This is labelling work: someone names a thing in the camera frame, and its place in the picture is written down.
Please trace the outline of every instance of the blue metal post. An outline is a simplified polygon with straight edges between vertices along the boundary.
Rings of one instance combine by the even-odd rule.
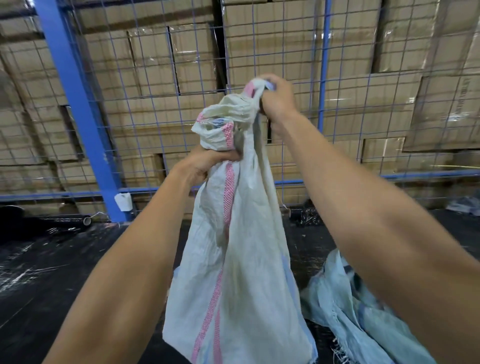
[[[38,0],[35,6],[108,215],[114,222],[128,221],[131,213],[121,212],[115,203],[114,196],[121,188],[120,176],[67,13],[56,0]]]
[[[330,47],[330,16],[332,0],[325,0],[324,38],[322,39],[322,67],[320,70],[320,100],[318,101],[318,124],[320,132],[324,130],[325,83],[328,71],[328,48]]]

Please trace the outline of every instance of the person's right hand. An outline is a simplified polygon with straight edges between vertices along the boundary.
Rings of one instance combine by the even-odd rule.
[[[262,74],[260,78],[276,86],[275,91],[265,90],[262,95],[263,112],[272,121],[273,128],[276,127],[275,124],[280,124],[290,119],[292,115],[298,114],[290,82],[273,73]]]

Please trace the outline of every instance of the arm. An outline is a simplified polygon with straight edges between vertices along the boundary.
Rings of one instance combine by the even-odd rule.
[[[235,151],[197,148],[95,266],[44,364],[136,363],[165,305],[190,189]]]
[[[275,75],[262,103],[338,248],[439,363],[480,357],[480,264],[420,205],[329,143]]]

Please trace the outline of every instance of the person's left hand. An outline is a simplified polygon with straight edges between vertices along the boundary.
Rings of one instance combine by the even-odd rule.
[[[186,176],[191,186],[202,183],[207,177],[207,172],[215,164],[224,160],[238,161],[240,154],[236,150],[217,152],[196,146],[185,159],[178,162],[172,169]]]

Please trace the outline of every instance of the wire mesh fence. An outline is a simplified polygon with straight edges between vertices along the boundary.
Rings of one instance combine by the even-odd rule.
[[[199,143],[202,109],[276,73],[336,147],[444,206],[480,175],[479,18],[477,0],[3,1],[0,202],[108,218],[130,192],[113,220],[130,219]],[[260,123],[279,204],[303,203]]]

